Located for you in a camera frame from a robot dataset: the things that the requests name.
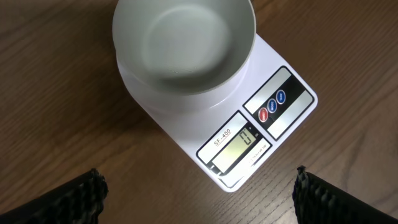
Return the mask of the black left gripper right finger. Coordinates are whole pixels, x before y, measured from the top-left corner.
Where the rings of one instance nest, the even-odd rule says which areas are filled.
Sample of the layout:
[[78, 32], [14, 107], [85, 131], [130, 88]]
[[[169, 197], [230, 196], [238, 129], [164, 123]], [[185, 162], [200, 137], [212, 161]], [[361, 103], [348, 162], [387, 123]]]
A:
[[299, 224], [397, 224], [397, 219], [297, 168], [292, 199]]

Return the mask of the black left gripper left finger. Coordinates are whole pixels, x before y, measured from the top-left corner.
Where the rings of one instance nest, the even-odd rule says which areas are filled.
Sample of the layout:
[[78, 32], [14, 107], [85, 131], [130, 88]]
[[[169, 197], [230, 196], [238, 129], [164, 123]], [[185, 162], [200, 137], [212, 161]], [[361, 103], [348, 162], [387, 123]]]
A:
[[1, 223], [98, 223], [109, 190], [96, 169], [1, 215]]

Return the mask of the white digital kitchen scale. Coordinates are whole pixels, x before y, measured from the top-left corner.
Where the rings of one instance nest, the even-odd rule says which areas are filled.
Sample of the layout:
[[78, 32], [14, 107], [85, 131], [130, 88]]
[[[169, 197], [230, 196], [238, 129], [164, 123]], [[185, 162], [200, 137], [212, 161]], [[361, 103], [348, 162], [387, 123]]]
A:
[[226, 192], [238, 190], [318, 104], [261, 37], [235, 77], [199, 95], [159, 93], [119, 71], [138, 104]]

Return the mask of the white round bowl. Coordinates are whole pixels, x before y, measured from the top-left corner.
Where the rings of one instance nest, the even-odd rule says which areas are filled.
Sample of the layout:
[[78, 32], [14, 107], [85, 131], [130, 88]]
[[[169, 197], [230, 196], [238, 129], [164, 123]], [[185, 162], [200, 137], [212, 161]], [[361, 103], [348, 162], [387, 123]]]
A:
[[121, 65], [143, 85], [179, 95], [236, 76], [255, 36], [250, 0], [120, 0], [113, 15]]

